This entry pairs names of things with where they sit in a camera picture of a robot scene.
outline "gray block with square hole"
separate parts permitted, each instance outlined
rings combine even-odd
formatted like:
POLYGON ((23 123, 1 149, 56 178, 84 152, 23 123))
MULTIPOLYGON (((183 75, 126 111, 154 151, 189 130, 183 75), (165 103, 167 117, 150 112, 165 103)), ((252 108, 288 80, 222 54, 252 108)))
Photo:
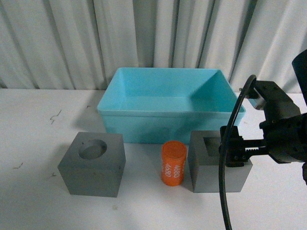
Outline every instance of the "gray block with square hole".
MULTIPOLYGON (((195 193, 219 192, 219 131, 192 131, 188 162, 195 193)), ((241 192, 253 164, 244 167, 225 168, 226 192, 241 192)))
POLYGON ((117 197, 125 163, 121 134, 79 132, 58 169, 72 195, 117 197))

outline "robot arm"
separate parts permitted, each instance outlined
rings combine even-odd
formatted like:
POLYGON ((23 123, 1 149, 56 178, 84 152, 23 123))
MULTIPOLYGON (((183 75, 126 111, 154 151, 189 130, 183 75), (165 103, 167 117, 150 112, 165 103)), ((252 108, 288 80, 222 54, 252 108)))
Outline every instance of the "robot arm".
MULTIPOLYGON (((292 62, 305 102, 307 100, 307 50, 292 62)), ((307 184, 307 114, 301 114, 292 99, 273 81, 255 81, 247 98, 266 120, 260 123, 263 139, 244 140, 236 126, 232 129, 226 166, 240 167, 254 155, 269 155, 277 163, 305 162, 303 178, 307 184)), ((221 127, 223 139, 226 127, 221 127)))

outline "curtain fold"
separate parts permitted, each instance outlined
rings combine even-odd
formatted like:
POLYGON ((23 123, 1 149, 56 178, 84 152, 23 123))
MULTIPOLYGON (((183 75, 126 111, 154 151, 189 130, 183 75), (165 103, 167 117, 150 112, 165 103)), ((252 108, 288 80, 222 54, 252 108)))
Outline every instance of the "curtain fold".
POLYGON ((0 0, 0 87, 106 89, 120 67, 156 67, 300 92, 306 15, 306 0, 0 0))

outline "scratch on table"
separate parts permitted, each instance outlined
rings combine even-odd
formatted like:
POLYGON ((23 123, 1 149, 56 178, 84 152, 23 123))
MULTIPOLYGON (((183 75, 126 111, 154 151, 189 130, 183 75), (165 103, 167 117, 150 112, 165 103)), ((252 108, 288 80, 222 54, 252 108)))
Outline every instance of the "scratch on table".
POLYGON ((19 165, 18 167, 14 167, 13 169, 20 169, 20 167, 23 165, 24 163, 22 162, 21 165, 19 165))
POLYGON ((53 119, 53 118, 56 117, 56 116, 59 116, 59 114, 60 114, 61 112, 62 112, 62 110, 60 110, 59 113, 58 113, 57 115, 54 115, 54 116, 52 116, 52 117, 50 118, 50 121, 52 121, 51 124, 53 124, 53 122, 54 122, 54 119, 53 119))

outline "round hole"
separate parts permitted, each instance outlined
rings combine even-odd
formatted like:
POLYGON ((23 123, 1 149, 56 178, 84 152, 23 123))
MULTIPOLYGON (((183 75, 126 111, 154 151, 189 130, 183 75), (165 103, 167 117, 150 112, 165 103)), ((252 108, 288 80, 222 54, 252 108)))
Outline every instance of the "round hole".
POLYGON ((83 159, 97 159, 106 152, 106 143, 102 140, 89 140, 82 142, 79 149, 79 156, 83 159))

